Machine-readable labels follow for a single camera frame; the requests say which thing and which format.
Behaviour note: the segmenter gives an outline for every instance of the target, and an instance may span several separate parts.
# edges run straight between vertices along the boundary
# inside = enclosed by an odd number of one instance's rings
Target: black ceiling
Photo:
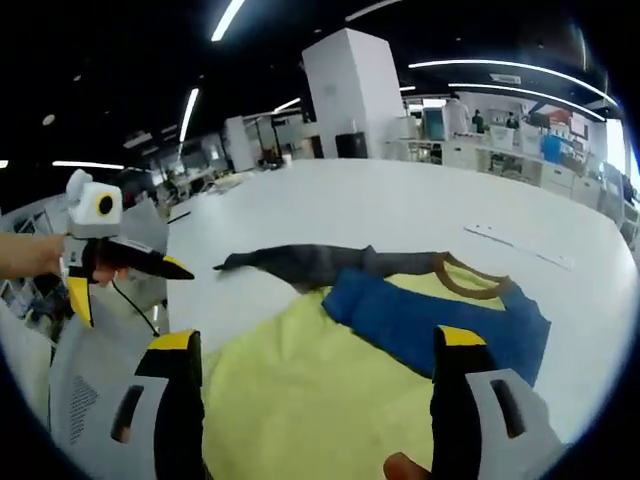
[[[0,175],[45,169],[52,160],[134,164],[140,150],[125,149],[126,140],[148,131],[162,146],[160,131],[180,125],[194,87],[200,96],[189,138],[219,129],[225,118],[307,98],[302,50],[347,25],[388,40],[401,83],[416,85],[418,93],[442,92],[450,81],[487,83],[481,68],[407,68],[448,58],[534,63],[605,88],[604,71],[590,54],[587,71],[582,69],[575,25],[557,6],[541,2],[523,11],[520,2],[489,8],[485,2],[404,0],[347,24],[347,15],[376,0],[246,0],[223,40],[212,43],[228,2],[61,0],[18,6],[23,12],[16,14],[19,33],[5,57],[8,83],[2,92],[8,128],[1,129],[0,159],[10,165]],[[527,83],[522,88],[576,103],[598,99],[568,82],[519,74]],[[43,126],[48,114],[56,119]]]

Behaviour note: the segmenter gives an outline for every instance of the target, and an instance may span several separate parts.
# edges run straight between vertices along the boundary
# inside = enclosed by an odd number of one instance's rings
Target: ceiling light
[[[196,104],[196,98],[198,98],[200,90],[194,88],[189,94],[189,101],[187,102],[187,109],[184,112],[184,118],[182,119],[182,129],[180,130],[180,142],[184,142],[184,138],[187,136],[187,128],[189,127],[189,120],[191,119],[191,113],[193,113],[193,107]]]
[[[94,162],[68,162],[66,160],[56,160],[52,163],[54,167],[78,167],[78,168],[108,168],[110,170],[124,170],[124,165],[112,165],[109,163]]]
[[[138,135],[137,137],[132,138],[131,140],[126,142],[123,146],[124,146],[124,148],[133,148],[133,147],[135,147],[137,145],[140,145],[141,143],[148,142],[152,138],[153,137],[151,136],[150,133],[141,132],[140,135]]]
[[[151,148],[149,148],[149,149],[147,149],[147,150],[144,150],[144,151],[142,152],[142,156],[143,156],[143,157],[144,157],[144,156],[147,156],[147,155],[149,155],[150,153],[157,152],[158,150],[159,150],[159,148],[158,148],[158,147],[151,147]]]
[[[442,108],[447,104],[444,98],[423,98],[422,106],[424,108]]]
[[[380,10],[388,5],[393,5],[394,3],[401,2],[402,0],[384,0],[382,2],[378,2],[370,7],[363,8],[362,10],[357,11],[356,13],[345,17],[345,21],[350,22],[351,20],[355,20],[356,18],[364,17],[365,15],[375,12],[376,10]]]
[[[535,70],[537,72],[548,73],[549,75],[555,75],[556,77],[564,78],[565,80],[569,80],[581,87],[586,88],[587,90],[592,91],[593,93],[597,93],[602,98],[608,100],[612,104],[618,106],[618,102],[616,102],[612,97],[607,95],[601,90],[598,90],[596,87],[589,85],[588,83],[583,82],[582,80],[578,80],[575,77],[571,77],[564,73],[556,72],[555,70],[550,70],[548,68],[538,67],[537,65],[528,65],[526,63],[517,63],[517,62],[505,62],[502,60],[436,60],[433,62],[423,62],[423,63],[414,63],[409,65],[409,68],[423,68],[423,67],[436,67],[441,65],[502,65],[505,67],[518,67],[518,68],[526,68],[529,70]]]
[[[229,28],[229,25],[231,25],[231,22],[233,21],[233,17],[236,16],[236,13],[238,13],[238,10],[240,10],[243,3],[244,0],[231,0],[231,3],[227,7],[227,11],[224,12],[224,15],[220,19],[220,23],[216,27],[215,32],[213,32],[213,36],[211,37],[212,42],[219,42],[222,40],[227,28]]]
[[[504,87],[502,85],[483,85],[480,83],[450,83],[449,87],[451,88],[489,88],[493,90],[506,90],[508,92],[518,92],[518,93],[526,93],[528,95],[537,95],[538,97],[548,98],[549,100],[553,100],[555,102],[564,103],[576,110],[580,110],[581,112],[586,113],[602,122],[605,121],[604,117],[601,117],[595,112],[592,112],[588,108],[584,108],[581,105],[577,105],[575,103],[569,102],[562,98],[554,97],[552,95],[547,95],[546,93],[534,92],[533,90],[525,90],[524,88],[515,88],[515,87]]]
[[[285,108],[288,108],[292,105],[295,105],[296,103],[299,103],[300,99],[296,98],[295,100],[291,100],[290,102],[285,103],[284,105],[280,105],[278,108],[276,108],[273,113],[280,113],[282,110],[284,110]]]

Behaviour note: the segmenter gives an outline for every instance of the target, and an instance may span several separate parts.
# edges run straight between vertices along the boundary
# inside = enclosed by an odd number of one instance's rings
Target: blue shirt
[[[434,369],[434,329],[471,330],[487,342],[498,369],[511,368],[533,386],[551,324],[514,283],[500,299],[505,311],[421,295],[345,269],[323,306],[336,322],[426,377]]]

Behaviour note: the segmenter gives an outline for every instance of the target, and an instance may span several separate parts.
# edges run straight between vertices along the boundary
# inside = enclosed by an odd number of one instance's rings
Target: finger
[[[403,453],[394,453],[382,467],[387,480],[429,480],[431,474]]]

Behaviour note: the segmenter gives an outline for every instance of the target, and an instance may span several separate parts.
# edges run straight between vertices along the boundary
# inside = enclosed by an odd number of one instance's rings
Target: person
[[[476,114],[471,119],[471,123],[476,126],[477,133],[484,133],[484,118],[480,115],[480,110],[476,110]]]
[[[60,275],[60,258],[64,253],[64,235],[24,235],[0,233],[0,278]],[[117,270],[97,262],[93,279],[105,286],[116,276],[124,278],[126,269]]]
[[[513,116],[513,112],[509,112],[509,118],[507,119],[507,128],[513,128],[514,130],[520,128],[520,124],[518,123],[518,120],[516,120],[516,118]]]
[[[460,101],[460,96],[457,93],[452,93],[451,98],[447,99],[443,115],[447,127],[447,138],[452,139],[455,135],[469,133],[471,115],[467,106]]]

